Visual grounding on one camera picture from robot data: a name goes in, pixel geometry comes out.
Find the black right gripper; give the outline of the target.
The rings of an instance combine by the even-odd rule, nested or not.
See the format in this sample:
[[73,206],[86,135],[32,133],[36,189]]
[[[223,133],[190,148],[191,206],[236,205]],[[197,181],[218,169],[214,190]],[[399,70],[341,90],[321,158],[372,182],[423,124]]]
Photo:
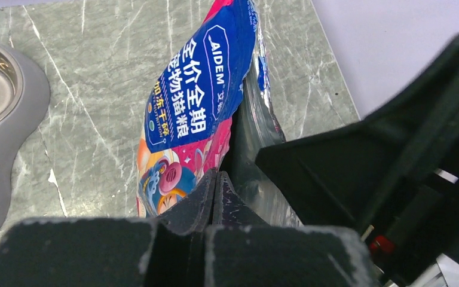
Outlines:
[[304,225],[364,237],[382,281],[459,264],[459,34],[363,120],[259,150],[256,165]]

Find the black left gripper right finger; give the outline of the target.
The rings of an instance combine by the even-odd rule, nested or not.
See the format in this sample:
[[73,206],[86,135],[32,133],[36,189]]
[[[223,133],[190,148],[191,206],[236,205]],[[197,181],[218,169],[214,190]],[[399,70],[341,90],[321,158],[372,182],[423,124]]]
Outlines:
[[205,232],[205,286],[377,286],[367,247],[352,229],[261,222],[218,174]]

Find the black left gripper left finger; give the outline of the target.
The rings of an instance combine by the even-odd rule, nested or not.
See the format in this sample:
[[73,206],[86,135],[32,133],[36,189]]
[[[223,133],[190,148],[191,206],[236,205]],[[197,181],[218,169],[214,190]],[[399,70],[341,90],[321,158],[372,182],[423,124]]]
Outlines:
[[0,241],[0,286],[200,286],[216,173],[156,218],[28,218]]

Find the pink pet food bag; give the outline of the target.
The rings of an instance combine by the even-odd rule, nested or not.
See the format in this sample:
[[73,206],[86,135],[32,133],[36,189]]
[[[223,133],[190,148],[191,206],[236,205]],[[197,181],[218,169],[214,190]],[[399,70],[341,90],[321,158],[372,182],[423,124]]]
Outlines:
[[264,221],[299,226],[256,166],[261,148],[285,142],[273,113],[266,46],[252,1],[215,1],[156,80],[137,151],[137,214],[158,216],[228,160],[236,193]]

